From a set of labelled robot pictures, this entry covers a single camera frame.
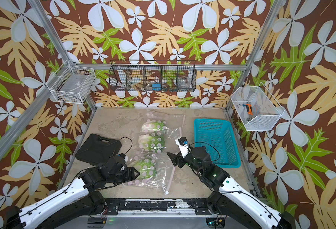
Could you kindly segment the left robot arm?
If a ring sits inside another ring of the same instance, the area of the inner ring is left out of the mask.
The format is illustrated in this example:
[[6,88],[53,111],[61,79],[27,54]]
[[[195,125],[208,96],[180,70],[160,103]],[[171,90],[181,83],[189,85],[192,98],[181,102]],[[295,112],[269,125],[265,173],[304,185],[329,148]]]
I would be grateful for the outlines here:
[[119,154],[106,163],[80,171],[71,183],[48,197],[24,208],[12,207],[4,229],[54,229],[83,215],[104,211],[106,200],[100,193],[106,184],[116,187],[138,178],[140,173],[126,165]]

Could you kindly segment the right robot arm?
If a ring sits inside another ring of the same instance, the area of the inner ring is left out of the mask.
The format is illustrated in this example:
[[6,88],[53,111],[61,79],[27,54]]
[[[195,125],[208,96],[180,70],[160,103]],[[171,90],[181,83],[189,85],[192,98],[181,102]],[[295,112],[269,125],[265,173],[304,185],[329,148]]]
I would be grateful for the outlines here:
[[167,155],[174,166],[189,166],[200,181],[213,190],[207,198],[213,214],[229,216],[248,229],[296,228],[290,213],[280,213],[241,187],[228,172],[212,162],[205,147],[181,146],[180,150]]

